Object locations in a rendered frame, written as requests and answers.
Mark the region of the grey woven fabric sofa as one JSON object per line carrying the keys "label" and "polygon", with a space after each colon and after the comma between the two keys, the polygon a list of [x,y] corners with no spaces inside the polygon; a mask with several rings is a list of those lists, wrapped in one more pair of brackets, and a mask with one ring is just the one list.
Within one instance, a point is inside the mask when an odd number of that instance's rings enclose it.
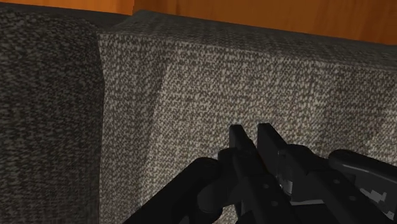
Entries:
{"label": "grey woven fabric sofa", "polygon": [[[123,224],[230,126],[258,152],[261,123],[397,167],[397,46],[0,3],[0,224]],[[337,223],[273,177],[298,224]]]}

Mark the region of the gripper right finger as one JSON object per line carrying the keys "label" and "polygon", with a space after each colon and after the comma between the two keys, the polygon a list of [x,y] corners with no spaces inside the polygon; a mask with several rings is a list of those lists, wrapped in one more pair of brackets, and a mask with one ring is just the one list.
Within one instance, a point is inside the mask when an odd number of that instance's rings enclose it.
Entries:
{"label": "gripper right finger", "polygon": [[396,166],[344,149],[321,158],[269,123],[257,128],[258,152],[295,204],[317,200],[336,224],[397,224]]}

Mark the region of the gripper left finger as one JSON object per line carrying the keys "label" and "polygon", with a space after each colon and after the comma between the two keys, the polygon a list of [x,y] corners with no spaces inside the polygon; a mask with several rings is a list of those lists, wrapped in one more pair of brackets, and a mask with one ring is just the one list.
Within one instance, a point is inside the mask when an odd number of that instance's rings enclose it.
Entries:
{"label": "gripper left finger", "polygon": [[229,147],[217,159],[195,159],[123,224],[213,224],[229,205],[237,208],[235,224],[298,224],[241,125],[230,126]]}

